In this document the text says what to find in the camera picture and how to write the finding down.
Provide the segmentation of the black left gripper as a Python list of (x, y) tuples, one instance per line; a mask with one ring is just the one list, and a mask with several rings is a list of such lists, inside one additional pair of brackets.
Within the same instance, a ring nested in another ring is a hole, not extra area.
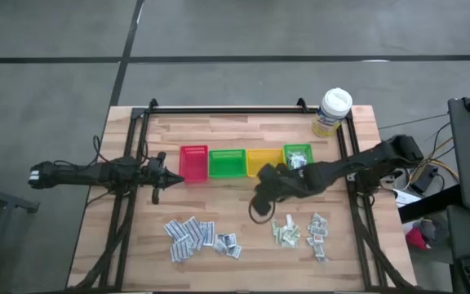
[(159, 204), (160, 191), (171, 187), (172, 185), (179, 184), (184, 181), (184, 178), (179, 174), (169, 171), (164, 166), (166, 159), (165, 152), (159, 152), (156, 157), (147, 159), (147, 164), (141, 168), (143, 185), (151, 185), (152, 191), (152, 204)]

